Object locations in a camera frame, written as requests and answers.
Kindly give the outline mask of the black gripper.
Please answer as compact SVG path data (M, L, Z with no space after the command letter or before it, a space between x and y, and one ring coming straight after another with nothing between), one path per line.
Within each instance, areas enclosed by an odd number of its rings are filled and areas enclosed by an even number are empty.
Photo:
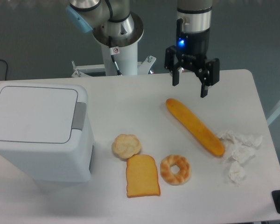
M220 80L220 60L207 60L210 30L186 33L181 29L176 31L176 46L165 50L164 67L172 74L172 85L179 84L179 70L190 70L201 82L200 97L208 95L209 87Z

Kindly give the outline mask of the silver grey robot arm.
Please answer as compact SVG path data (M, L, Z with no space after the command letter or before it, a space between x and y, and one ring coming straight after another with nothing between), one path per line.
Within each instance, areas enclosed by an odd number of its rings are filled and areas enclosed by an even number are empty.
M210 35L212 1L177 2L176 43L165 51L164 67L179 84L182 70L199 78L201 97L219 81L219 59L206 56ZM101 45L105 73L131 76L150 72L155 58L138 61L138 42L144 33L141 18L130 10L127 0L72 0L66 7L68 17L82 32L92 32Z

